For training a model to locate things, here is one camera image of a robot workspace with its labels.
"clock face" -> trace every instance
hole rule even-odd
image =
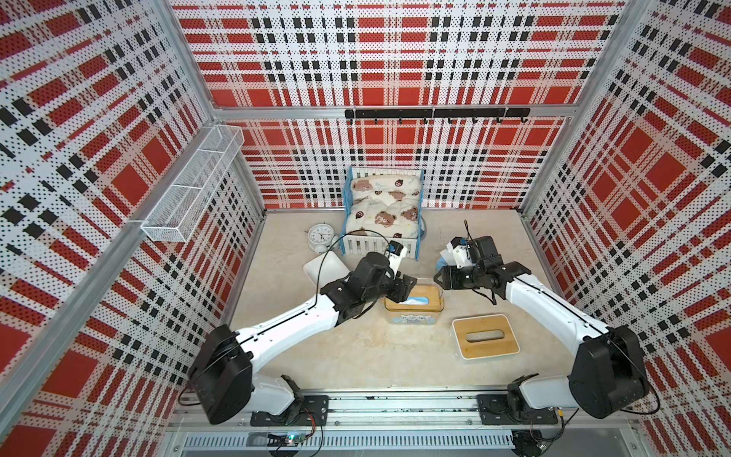
[[[315,225],[310,229],[309,237],[313,243],[327,243],[333,239],[335,231],[327,224]]]

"black motor housing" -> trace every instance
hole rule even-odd
[[[214,425],[232,418],[251,398],[251,361],[228,325],[208,334],[188,376]]]

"white alarm clock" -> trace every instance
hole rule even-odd
[[[327,251],[333,238],[335,238],[335,230],[327,224],[317,224],[307,232],[307,244],[317,254]]]

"bear print blanket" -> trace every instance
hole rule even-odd
[[[419,194],[421,180],[407,175],[370,175],[351,183],[353,206],[345,224],[355,235],[387,238],[419,236]]]

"perforated panel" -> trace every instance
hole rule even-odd
[[[568,299],[639,335],[659,454],[731,443],[730,25],[728,1],[653,1],[529,215]]]
[[[155,456],[188,367],[219,324],[258,220],[251,208],[227,173],[190,242],[143,242],[0,456]]]
[[[424,170],[424,205],[517,208],[562,118],[247,121],[243,154],[267,208],[342,206],[350,166]]]
[[[624,5],[171,4],[220,107],[573,103]]]
[[[4,377],[201,124],[147,1],[0,3]]]

